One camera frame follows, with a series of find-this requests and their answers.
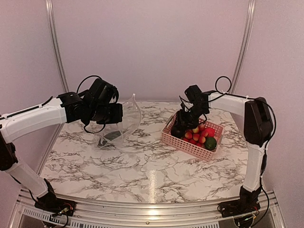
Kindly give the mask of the dark purple eggplant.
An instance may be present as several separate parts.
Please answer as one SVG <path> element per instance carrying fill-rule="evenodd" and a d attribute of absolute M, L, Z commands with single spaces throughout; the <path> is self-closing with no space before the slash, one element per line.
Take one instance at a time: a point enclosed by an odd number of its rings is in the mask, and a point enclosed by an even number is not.
<path fill-rule="evenodd" d="M 174 125 L 171 128 L 171 135 L 176 137 L 176 138 L 182 138 L 184 136 L 185 129 L 183 127 Z"/>

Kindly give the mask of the green cucumber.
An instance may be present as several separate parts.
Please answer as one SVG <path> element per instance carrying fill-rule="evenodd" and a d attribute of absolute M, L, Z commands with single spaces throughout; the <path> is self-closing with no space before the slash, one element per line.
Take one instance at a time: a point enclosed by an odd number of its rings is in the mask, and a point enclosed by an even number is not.
<path fill-rule="evenodd" d="M 98 146 L 100 148 L 103 148 L 106 146 L 118 146 L 121 145 L 122 143 L 123 143 L 122 132 L 119 130 L 114 130 L 106 134 L 103 134 L 98 141 Z"/>

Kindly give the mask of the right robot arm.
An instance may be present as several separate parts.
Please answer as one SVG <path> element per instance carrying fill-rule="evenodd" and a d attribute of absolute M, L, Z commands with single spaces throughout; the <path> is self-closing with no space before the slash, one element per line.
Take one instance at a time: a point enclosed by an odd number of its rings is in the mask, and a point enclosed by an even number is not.
<path fill-rule="evenodd" d="M 265 98 L 247 98 L 215 90 L 202 92 L 197 85 L 185 90 L 188 101 L 192 104 L 187 108 L 182 104 L 176 114 L 171 135 L 177 138 L 184 136 L 188 129 L 199 125 L 199 118 L 209 114 L 210 108 L 227 111 L 244 118 L 244 137 L 248 146 L 248 161 L 245 180 L 240 188 L 239 199 L 221 204 L 224 209 L 236 209 L 245 213 L 257 201 L 262 190 L 262 175 L 266 168 L 267 144 L 274 133 L 274 118 Z"/>

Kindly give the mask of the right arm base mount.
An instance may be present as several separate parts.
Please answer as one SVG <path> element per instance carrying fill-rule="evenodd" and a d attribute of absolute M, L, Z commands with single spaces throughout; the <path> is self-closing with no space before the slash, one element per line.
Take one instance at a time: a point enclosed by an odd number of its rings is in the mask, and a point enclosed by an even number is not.
<path fill-rule="evenodd" d="M 246 213 L 250 213 L 253 211 L 260 210 L 259 201 L 253 201 L 251 203 L 241 204 L 241 200 L 230 200 L 221 202 L 218 204 L 218 211 L 221 213 L 223 218 L 231 217 L 231 216 L 238 216 Z"/>

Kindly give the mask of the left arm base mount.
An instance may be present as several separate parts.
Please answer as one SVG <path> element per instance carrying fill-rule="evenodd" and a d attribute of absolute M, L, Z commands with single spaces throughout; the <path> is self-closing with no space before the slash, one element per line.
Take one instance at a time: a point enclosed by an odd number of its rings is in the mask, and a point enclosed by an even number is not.
<path fill-rule="evenodd" d="M 55 201 L 48 201 L 47 203 L 43 203 L 39 200 L 38 202 L 35 202 L 34 206 L 35 208 L 52 212 L 56 215 L 67 208 L 68 210 L 65 212 L 65 214 L 68 216 L 73 216 L 76 202 L 72 200 L 56 198 Z"/>

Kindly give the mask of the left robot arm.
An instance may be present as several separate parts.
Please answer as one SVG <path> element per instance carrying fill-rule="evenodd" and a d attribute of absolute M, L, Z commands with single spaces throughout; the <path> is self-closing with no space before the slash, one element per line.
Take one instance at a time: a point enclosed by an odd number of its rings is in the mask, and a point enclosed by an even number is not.
<path fill-rule="evenodd" d="M 16 156 L 13 142 L 29 133 L 57 125 L 81 121 L 105 127 L 123 120 L 123 106 L 118 103 L 117 88 L 95 76 L 89 89 L 68 92 L 49 98 L 46 102 L 0 118 L 0 169 L 8 173 L 37 197 L 37 203 L 56 211 L 60 201 L 50 183 L 38 176 Z"/>

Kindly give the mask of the clear zip top bag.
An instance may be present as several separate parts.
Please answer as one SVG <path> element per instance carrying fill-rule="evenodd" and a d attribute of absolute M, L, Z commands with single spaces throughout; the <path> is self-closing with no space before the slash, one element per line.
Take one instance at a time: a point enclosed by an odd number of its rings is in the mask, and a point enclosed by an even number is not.
<path fill-rule="evenodd" d="M 119 130 L 122 132 L 123 135 L 123 142 L 133 134 L 137 128 L 139 127 L 141 120 L 142 120 L 142 113 L 141 110 L 136 102 L 135 99 L 136 94 L 133 93 L 132 97 L 123 102 L 123 118 L 122 122 L 116 124 L 110 124 L 102 130 L 101 135 L 106 134 L 110 131 Z"/>

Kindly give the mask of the bunch of red lychees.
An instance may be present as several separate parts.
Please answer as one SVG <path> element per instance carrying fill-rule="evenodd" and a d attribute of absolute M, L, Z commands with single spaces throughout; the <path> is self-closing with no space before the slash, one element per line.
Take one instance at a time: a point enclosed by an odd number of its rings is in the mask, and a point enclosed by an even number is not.
<path fill-rule="evenodd" d="M 195 129 L 186 130 L 182 140 L 194 144 L 196 146 L 202 147 L 206 142 L 208 131 L 205 128 L 205 125 L 201 124 Z"/>

